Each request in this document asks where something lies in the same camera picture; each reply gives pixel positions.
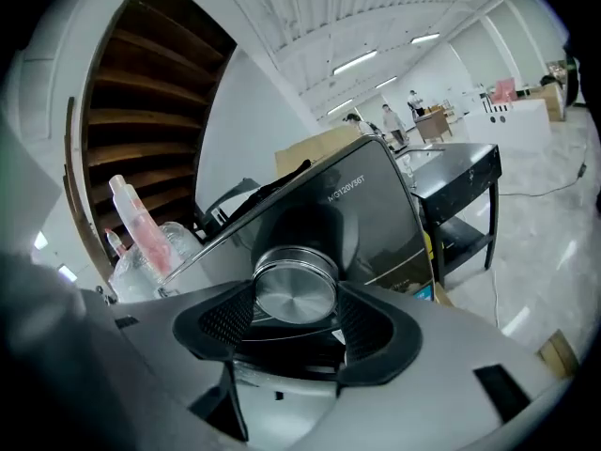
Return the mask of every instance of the floor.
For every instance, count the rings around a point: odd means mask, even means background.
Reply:
[[[445,142],[469,142],[463,120]],[[540,154],[501,152],[500,193],[541,197],[500,197],[499,233],[492,269],[484,270],[485,250],[446,278],[453,303],[495,324],[532,350],[561,329],[578,358],[586,352],[601,310],[601,219],[594,202],[601,186],[601,149],[585,109],[568,110],[565,122],[551,124],[551,144]],[[411,144],[422,144],[409,132]],[[488,196],[461,213],[466,222],[488,230]]]

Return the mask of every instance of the metal cylinder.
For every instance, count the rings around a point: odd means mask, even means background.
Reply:
[[[268,250],[254,268],[258,305],[291,324],[327,317],[336,303],[338,268],[327,256],[300,246]]]

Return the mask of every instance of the table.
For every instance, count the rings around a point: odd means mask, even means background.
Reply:
[[[551,142],[544,100],[502,103],[492,105],[491,110],[486,112],[483,106],[463,117],[470,142],[494,143],[503,151],[534,154],[544,151]]]
[[[485,247],[485,267],[489,269],[499,218],[499,148],[491,144],[409,146],[398,158],[407,153],[416,184],[410,191],[420,203],[422,224],[432,241],[435,280],[444,286],[446,274]],[[490,221],[488,233],[483,234],[455,216],[486,191],[490,195]]]
[[[420,132],[424,143],[426,139],[442,139],[442,135],[447,131],[453,135],[442,109],[417,117],[415,119],[415,125],[417,126],[417,130]]]

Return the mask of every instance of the pink plastic bottle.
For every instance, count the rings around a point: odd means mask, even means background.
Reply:
[[[133,186],[120,175],[113,176],[109,185],[115,209],[131,238],[157,273],[166,277],[182,263],[181,257],[150,217]]]

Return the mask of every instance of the cardboard piece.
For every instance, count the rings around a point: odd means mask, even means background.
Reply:
[[[578,359],[559,329],[536,353],[558,379],[572,378],[578,371]]]
[[[444,288],[440,285],[440,282],[437,282],[434,285],[434,302],[446,305],[447,307],[455,307],[449,299],[449,296],[447,296],[447,293],[444,290]]]
[[[547,84],[546,86],[538,86],[530,88],[529,90],[530,95],[523,97],[521,100],[531,101],[534,99],[542,99],[545,101],[548,119],[551,122],[561,122],[564,120],[562,102],[559,100],[562,91],[559,89],[558,84]]]
[[[361,137],[355,127],[343,125],[302,140],[289,148],[275,152],[278,178],[287,176],[309,159],[311,163],[327,157]]]

